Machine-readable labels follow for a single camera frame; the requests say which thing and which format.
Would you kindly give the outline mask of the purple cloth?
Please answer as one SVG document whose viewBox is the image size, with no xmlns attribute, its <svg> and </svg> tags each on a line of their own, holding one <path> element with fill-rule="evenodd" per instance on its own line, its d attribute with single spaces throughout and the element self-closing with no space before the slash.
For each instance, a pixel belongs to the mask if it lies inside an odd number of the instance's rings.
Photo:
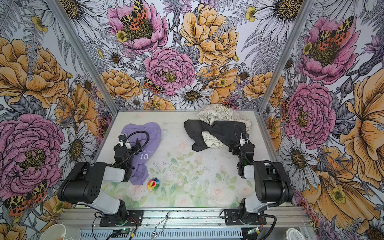
<svg viewBox="0 0 384 240">
<path fill-rule="evenodd" d="M 147 132 L 150 136 L 148 143 L 144 146 L 141 152 L 133 157 L 132 161 L 132 165 L 135 169 L 132 171 L 129 181 L 133 185 L 140 186 L 145 183 L 149 176 L 146 163 L 160 145 L 162 130 L 157 123 L 147 123 L 144 125 L 129 124 L 124 126 L 121 134 L 128 137 L 137 131 Z"/>
</svg>

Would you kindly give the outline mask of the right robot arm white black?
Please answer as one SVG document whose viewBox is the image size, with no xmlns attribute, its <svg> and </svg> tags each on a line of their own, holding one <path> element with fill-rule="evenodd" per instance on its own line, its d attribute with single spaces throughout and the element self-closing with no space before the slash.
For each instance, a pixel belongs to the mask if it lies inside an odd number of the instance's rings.
<svg viewBox="0 0 384 240">
<path fill-rule="evenodd" d="M 282 163 L 254 160 L 256 146 L 249 141 L 249 135 L 244 133 L 239 123 L 234 124 L 233 132 L 229 152 L 238 157 L 238 174 L 254 182 L 255 192 L 241 200 L 239 212 L 232 217 L 243 225 L 265 224 L 262 214 L 266 210 L 292 201 L 289 177 Z"/>
</svg>

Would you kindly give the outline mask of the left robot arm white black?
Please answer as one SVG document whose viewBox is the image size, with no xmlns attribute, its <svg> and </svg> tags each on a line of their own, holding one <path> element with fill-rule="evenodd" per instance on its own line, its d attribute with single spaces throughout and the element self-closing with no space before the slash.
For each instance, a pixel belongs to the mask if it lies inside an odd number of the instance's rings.
<svg viewBox="0 0 384 240">
<path fill-rule="evenodd" d="M 62 202 L 82 205 L 101 214 L 102 226 L 138 226 L 142 214 L 127 211 L 125 202 L 102 191 L 102 183 L 127 183 L 137 167 L 133 163 L 148 144 L 150 135 L 136 131 L 128 136 L 120 135 L 120 143 L 114 146 L 115 163 L 77 163 L 58 190 Z"/>
</svg>

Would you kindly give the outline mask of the black cloth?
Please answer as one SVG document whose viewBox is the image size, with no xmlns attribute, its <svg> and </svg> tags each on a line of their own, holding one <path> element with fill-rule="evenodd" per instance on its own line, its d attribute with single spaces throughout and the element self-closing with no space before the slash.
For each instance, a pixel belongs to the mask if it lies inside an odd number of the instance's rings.
<svg viewBox="0 0 384 240">
<path fill-rule="evenodd" d="M 201 152 L 208 149 L 203 133 L 211 134 L 218 139 L 225 146 L 229 147 L 240 139 L 241 131 L 246 133 L 246 124 L 242 122 L 234 121 L 214 121 L 212 125 L 209 125 L 201 120 L 187 120 L 184 122 L 184 128 L 188 136 L 195 142 L 192 145 L 192 150 L 195 152 Z"/>
</svg>

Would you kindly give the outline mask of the cream patterned cloth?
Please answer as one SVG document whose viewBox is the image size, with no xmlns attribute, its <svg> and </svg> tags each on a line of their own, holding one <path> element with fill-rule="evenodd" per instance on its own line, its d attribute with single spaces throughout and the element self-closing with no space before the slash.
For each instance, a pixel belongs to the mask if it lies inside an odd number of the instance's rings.
<svg viewBox="0 0 384 240">
<path fill-rule="evenodd" d="M 209 124 L 210 126 L 212 126 L 215 121 L 233 121 L 244 123 L 246 125 L 247 133 L 249 133 L 252 129 L 252 123 L 250 120 L 246 119 L 232 108 L 227 108 L 220 104 L 205 106 L 197 114 L 197 116 L 199 120 Z M 219 149 L 225 146 L 223 142 L 221 142 L 217 137 L 214 137 L 213 134 L 210 134 L 207 131 L 202 132 L 202 137 L 208 148 Z"/>
</svg>

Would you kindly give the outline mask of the small rainbow coloured toy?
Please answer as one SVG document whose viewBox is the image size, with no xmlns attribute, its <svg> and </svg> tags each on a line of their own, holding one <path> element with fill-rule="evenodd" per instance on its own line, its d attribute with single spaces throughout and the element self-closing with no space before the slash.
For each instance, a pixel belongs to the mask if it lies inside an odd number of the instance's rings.
<svg viewBox="0 0 384 240">
<path fill-rule="evenodd" d="M 147 189 L 152 192 L 156 191 L 160 187 L 160 180 L 157 178 L 150 179 L 147 184 Z"/>
</svg>

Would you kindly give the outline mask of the white round lid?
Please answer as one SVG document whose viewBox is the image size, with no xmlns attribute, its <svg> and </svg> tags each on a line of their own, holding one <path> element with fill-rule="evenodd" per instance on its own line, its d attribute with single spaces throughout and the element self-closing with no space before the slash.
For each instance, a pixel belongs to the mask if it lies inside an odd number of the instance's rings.
<svg viewBox="0 0 384 240">
<path fill-rule="evenodd" d="M 284 234 L 284 240 L 305 240 L 305 236 L 297 229 L 289 228 Z"/>
</svg>

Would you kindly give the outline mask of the white paper cup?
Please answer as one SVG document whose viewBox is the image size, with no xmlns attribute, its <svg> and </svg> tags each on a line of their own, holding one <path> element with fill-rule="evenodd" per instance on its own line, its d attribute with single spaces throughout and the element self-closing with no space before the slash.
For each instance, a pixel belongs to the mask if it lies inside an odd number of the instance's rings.
<svg viewBox="0 0 384 240">
<path fill-rule="evenodd" d="M 80 240 L 81 230 L 78 227 L 55 224 L 41 235 L 40 240 Z"/>
</svg>

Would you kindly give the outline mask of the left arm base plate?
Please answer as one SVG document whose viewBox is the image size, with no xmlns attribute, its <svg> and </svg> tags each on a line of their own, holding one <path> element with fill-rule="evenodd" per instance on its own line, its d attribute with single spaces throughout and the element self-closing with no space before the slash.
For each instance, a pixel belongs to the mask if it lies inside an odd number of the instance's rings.
<svg viewBox="0 0 384 240">
<path fill-rule="evenodd" d="M 142 225 L 144 210 L 127 210 L 125 215 L 119 213 L 105 215 L 101 218 L 100 227 L 136 227 Z"/>
</svg>

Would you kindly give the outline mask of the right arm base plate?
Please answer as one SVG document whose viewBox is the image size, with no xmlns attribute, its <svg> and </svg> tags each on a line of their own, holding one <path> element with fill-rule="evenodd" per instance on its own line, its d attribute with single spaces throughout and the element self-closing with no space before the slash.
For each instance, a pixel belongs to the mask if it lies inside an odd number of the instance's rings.
<svg viewBox="0 0 384 240">
<path fill-rule="evenodd" d="M 261 226 L 267 223 L 264 216 L 241 213 L 238 209 L 224 209 L 220 216 L 225 220 L 226 226 Z"/>
</svg>

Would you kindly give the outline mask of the aluminium front rail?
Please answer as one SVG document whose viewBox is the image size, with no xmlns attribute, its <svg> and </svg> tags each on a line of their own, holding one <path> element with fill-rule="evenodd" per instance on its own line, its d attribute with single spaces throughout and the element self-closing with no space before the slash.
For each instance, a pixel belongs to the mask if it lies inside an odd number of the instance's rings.
<svg viewBox="0 0 384 240">
<path fill-rule="evenodd" d="M 220 216 L 224 209 L 237 208 L 142 208 L 128 210 L 144 210 L 141 230 L 154 229 L 155 226 L 166 229 L 200 229 L 200 228 L 253 228 L 256 226 L 226 226 Z M 92 209 L 76 208 L 63 211 L 59 217 L 60 224 L 79 227 L 82 230 L 94 227 L 98 229 L 118 229 L 123 227 L 100 227 L 101 218 L 96 218 L 97 212 Z M 308 227 L 309 218 L 302 207 L 276 207 L 265 212 L 268 228 L 273 223 L 273 216 L 277 218 L 277 228 Z"/>
</svg>

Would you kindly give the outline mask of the left aluminium corner post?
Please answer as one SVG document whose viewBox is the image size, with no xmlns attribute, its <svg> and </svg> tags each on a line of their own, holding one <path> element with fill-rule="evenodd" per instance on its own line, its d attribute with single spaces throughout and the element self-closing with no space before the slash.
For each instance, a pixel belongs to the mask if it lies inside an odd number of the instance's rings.
<svg viewBox="0 0 384 240">
<path fill-rule="evenodd" d="M 118 109 L 117 105 L 115 104 L 113 98 L 109 94 L 103 80 L 101 79 L 101 76 L 99 75 L 99 72 L 98 72 L 96 66 L 94 65 L 94 63 L 91 60 L 84 44 L 82 43 L 82 40 L 79 37 L 76 28 L 73 26 L 70 19 L 68 18 L 68 16 L 67 16 L 64 8 L 62 7 L 60 1 L 48 1 L 47 4 L 48 4 L 50 10 L 53 12 L 54 16 L 56 17 L 61 28 L 63 29 L 63 32 L 69 38 L 72 46 L 76 50 L 80 59 L 82 60 L 82 63 L 85 65 L 87 72 L 89 73 L 89 75 L 94 80 L 96 86 L 98 87 L 98 90 L 100 91 L 106 104 L 110 108 L 112 115 L 114 117 L 116 117 L 119 113 L 119 109 Z"/>
</svg>

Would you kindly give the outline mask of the aluminium corner post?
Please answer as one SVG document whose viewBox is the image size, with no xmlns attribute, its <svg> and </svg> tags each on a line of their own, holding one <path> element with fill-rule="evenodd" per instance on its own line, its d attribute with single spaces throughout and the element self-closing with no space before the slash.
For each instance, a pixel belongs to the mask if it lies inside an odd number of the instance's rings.
<svg viewBox="0 0 384 240">
<path fill-rule="evenodd" d="M 98 72 L 96 66 L 94 65 L 94 63 L 91 60 L 84 44 L 82 43 L 82 40 L 79 37 L 76 28 L 73 26 L 70 19 L 68 18 L 68 16 L 67 16 L 64 8 L 62 7 L 60 1 L 48 1 L 47 4 L 48 4 L 50 10 L 53 12 L 54 16 L 56 17 L 61 28 L 63 29 L 63 32 L 69 38 L 72 46 L 76 50 L 80 59 L 82 60 L 82 63 L 85 65 L 87 72 L 89 73 L 89 75 L 94 80 L 96 86 L 98 87 L 98 90 L 100 91 L 106 104 L 110 108 L 112 115 L 114 117 L 116 117 L 119 113 L 119 109 L 118 109 L 117 105 L 115 104 L 113 98 L 109 94 L 103 80 L 101 79 L 101 76 L 99 75 L 99 72 Z"/>
<path fill-rule="evenodd" d="M 293 29 L 290 33 L 290 35 L 287 37 L 286 44 L 283 48 L 282 53 L 280 54 L 279 60 L 277 62 L 277 65 L 273 71 L 273 75 L 271 77 L 270 83 L 266 88 L 266 92 L 264 93 L 264 96 L 261 100 L 261 103 L 258 107 L 258 114 L 261 115 L 269 102 L 270 97 L 272 96 L 272 93 L 274 91 L 274 88 L 278 84 L 279 78 L 281 76 L 281 72 L 283 71 L 284 65 L 286 64 L 286 61 L 288 60 L 290 56 L 290 52 L 292 51 L 299 34 L 301 33 L 302 29 L 304 28 L 306 21 L 310 15 L 310 12 L 312 10 L 313 5 L 315 4 L 315 1 L 313 0 L 307 0 L 303 1 L 302 7 L 298 13 L 297 19 L 294 23 Z"/>
</svg>

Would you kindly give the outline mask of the right aluminium corner post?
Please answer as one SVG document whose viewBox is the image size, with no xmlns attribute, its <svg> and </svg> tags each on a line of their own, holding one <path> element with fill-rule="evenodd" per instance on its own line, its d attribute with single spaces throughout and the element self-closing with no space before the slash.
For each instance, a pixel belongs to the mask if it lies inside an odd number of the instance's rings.
<svg viewBox="0 0 384 240">
<path fill-rule="evenodd" d="M 279 60 L 277 62 L 277 65 L 273 71 L 273 75 L 271 77 L 270 83 L 266 88 L 266 92 L 264 93 L 264 96 L 261 100 L 261 103 L 258 107 L 258 114 L 261 115 L 269 102 L 270 97 L 272 96 L 272 93 L 274 91 L 274 88 L 278 84 L 279 78 L 281 76 L 281 72 L 283 71 L 284 65 L 286 64 L 286 61 L 288 60 L 290 56 L 290 52 L 292 51 L 299 34 L 301 33 L 302 29 L 304 28 L 306 21 L 310 15 L 310 12 L 312 10 L 313 5 L 315 4 L 315 1 L 313 0 L 307 0 L 303 1 L 302 7 L 298 13 L 297 19 L 294 23 L 293 29 L 290 33 L 290 35 L 287 37 L 286 44 L 283 48 L 282 53 L 280 54 Z"/>
</svg>

